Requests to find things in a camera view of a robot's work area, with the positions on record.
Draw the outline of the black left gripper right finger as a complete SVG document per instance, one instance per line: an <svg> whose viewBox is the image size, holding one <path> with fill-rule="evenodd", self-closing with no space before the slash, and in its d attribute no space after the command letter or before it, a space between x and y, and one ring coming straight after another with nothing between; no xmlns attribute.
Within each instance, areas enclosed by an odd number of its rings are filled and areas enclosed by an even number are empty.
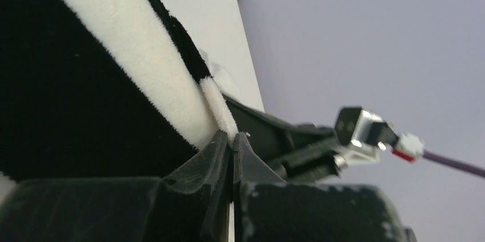
<svg viewBox="0 0 485 242"><path fill-rule="evenodd" d="M378 187L288 183L243 133L234 141L233 189L236 241L416 241Z"/></svg>

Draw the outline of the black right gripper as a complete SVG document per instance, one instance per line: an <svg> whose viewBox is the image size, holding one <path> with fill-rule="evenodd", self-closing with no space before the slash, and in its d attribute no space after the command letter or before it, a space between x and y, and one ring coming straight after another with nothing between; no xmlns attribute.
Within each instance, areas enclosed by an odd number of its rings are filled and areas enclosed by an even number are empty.
<svg viewBox="0 0 485 242"><path fill-rule="evenodd" d="M348 163L337 150L335 131L312 123L294 125L224 96L240 131L255 154L278 176L290 182L338 176Z"/></svg>

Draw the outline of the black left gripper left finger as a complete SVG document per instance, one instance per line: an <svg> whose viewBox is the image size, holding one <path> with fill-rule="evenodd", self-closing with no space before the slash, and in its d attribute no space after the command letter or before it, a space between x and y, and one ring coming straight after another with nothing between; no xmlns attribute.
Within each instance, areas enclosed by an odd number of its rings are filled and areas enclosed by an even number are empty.
<svg viewBox="0 0 485 242"><path fill-rule="evenodd" d="M227 241L225 133L164 178L29 180L1 205L2 241Z"/></svg>

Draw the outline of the black white striped pillowcase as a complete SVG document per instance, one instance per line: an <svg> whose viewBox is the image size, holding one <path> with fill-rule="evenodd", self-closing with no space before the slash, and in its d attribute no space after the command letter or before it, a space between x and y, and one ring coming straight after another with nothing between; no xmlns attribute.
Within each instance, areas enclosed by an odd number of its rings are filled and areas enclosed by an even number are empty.
<svg viewBox="0 0 485 242"><path fill-rule="evenodd" d="M1 0L1 172L164 176L238 132L160 0Z"/></svg>

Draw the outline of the white pillow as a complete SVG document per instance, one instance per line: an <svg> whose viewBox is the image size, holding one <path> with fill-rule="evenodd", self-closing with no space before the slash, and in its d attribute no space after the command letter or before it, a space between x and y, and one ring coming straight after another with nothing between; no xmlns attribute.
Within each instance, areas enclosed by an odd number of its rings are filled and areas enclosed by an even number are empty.
<svg viewBox="0 0 485 242"><path fill-rule="evenodd" d="M241 94L236 82L233 79L233 76L222 65L212 61L206 51L202 49L198 49L198 51L220 90L230 98L239 101Z"/></svg>

